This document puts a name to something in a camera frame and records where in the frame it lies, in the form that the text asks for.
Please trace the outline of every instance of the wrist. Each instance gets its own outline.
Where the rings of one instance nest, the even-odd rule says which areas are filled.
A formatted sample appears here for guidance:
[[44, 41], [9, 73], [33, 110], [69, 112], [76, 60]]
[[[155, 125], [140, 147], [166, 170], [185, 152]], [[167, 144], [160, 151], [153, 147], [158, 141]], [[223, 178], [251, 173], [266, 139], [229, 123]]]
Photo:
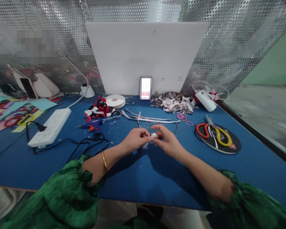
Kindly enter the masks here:
[[187, 152], [185, 149], [183, 149], [182, 151], [178, 153], [176, 159], [182, 164], [184, 164], [185, 166], [187, 166], [187, 163], [190, 160], [190, 157], [191, 157], [191, 154]]
[[114, 146], [113, 148], [113, 150], [121, 157], [124, 157], [128, 154], [126, 147], [122, 143]]

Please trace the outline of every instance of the bracelet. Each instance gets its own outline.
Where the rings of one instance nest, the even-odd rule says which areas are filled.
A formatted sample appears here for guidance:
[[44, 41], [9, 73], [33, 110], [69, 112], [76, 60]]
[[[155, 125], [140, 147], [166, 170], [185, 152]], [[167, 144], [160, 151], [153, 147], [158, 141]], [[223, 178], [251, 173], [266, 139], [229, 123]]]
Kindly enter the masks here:
[[104, 166], [105, 166], [106, 172], [108, 172], [105, 157], [104, 157], [104, 151], [102, 151], [102, 156], [103, 156], [103, 161], [104, 161]]

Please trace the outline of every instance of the green ruffled fabric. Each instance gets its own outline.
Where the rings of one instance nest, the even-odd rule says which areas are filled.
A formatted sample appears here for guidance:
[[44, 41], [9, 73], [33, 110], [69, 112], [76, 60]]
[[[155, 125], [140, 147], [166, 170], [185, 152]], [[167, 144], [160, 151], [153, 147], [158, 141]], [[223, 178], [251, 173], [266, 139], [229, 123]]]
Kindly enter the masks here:
[[1, 228], [92, 228], [102, 182], [89, 186], [92, 173], [82, 173], [83, 155], [49, 178], [41, 189], [8, 216]]
[[[103, 181], [90, 186], [92, 174], [82, 172], [82, 163], [88, 158], [89, 155], [83, 155], [51, 176], [38, 192], [9, 214], [1, 228], [92, 228]], [[234, 182], [238, 191], [232, 194], [231, 204], [208, 198], [212, 206], [208, 220], [213, 229], [286, 229], [286, 212], [276, 200], [260, 189], [239, 182], [234, 173], [220, 172]], [[118, 228], [163, 229], [166, 226], [136, 217]]]
[[220, 171], [237, 187], [231, 203], [208, 196], [212, 214], [208, 215], [212, 229], [286, 229], [286, 211], [270, 195], [249, 184], [241, 183], [235, 173]]

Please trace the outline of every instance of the blue glue gun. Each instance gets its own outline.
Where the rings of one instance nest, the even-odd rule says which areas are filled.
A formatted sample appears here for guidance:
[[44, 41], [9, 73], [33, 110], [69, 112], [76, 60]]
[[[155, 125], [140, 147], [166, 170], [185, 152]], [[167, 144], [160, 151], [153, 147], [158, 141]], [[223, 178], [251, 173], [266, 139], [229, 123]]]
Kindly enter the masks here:
[[94, 121], [89, 121], [89, 122], [85, 122], [81, 125], [81, 127], [87, 127], [87, 126], [90, 126], [90, 130], [95, 130], [94, 133], [95, 134], [100, 134], [102, 133], [101, 132], [101, 129], [100, 129], [100, 126], [103, 124], [103, 119], [102, 118], [99, 118], [98, 120], [94, 120]]

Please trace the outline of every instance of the metal mesh wall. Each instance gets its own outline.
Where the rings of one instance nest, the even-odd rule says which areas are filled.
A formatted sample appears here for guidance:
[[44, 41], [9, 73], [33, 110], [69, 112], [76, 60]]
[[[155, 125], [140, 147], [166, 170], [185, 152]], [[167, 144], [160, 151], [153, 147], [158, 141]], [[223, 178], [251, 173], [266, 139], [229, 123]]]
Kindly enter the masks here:
[[43, 65], [55, 72], [48, 76], [62, 91], [79, 90], [84, 80], [68, 55], [103, 93], [85, 21], [210, 22], [181, 92], [189, 95], [197, 80], [233, 91], [286, 31], [286, 0], [0, 0], [0, 72], [20, 67], [17, 31], [57, 31], [59, 58]]

